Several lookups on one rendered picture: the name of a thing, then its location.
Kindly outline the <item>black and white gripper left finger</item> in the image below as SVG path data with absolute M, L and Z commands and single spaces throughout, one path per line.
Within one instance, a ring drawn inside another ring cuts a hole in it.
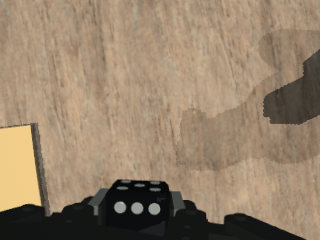
M 13 222 L 72 222 L 92 225 L 104 225 L 106 221 L 105 194 L 109 188 L 101 188 L 95 196 L 84 198 L 81 203 L 74 203 L 63 208 L 62 212 L 53 212 L 45 217 L 45 208 L 35 204 L 0 211 L 0 224 Z M 93 197 L 93 198 L 92 198 Z M 92 198 L 92 199 L 91 199 Z M 83 212 L 83 213 L 74 213 Z

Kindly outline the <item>black die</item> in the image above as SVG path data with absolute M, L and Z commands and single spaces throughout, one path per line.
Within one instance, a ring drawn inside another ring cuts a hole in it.
M 171 199 L 165 181 L 117 179 L 105 199 L 105 226 L 163 237 L 169 222 Z

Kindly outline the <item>tan flat mat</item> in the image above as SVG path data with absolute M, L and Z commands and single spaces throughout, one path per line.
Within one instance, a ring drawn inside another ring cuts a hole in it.
M 0 211 L 43 207 L 32 125 L 0 129 Z

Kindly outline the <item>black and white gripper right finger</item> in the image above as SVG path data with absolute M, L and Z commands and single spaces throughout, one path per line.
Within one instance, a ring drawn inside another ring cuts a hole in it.
M 170 197 L 169 222 L 164 238 L 171 240 L 307 240 L 243 213 L 224 216 L 224 224 L 211 223 L 206 219 L 204 211 L 196 209 L 194 202 L 183 200 L 180 191 L 170 191 Z

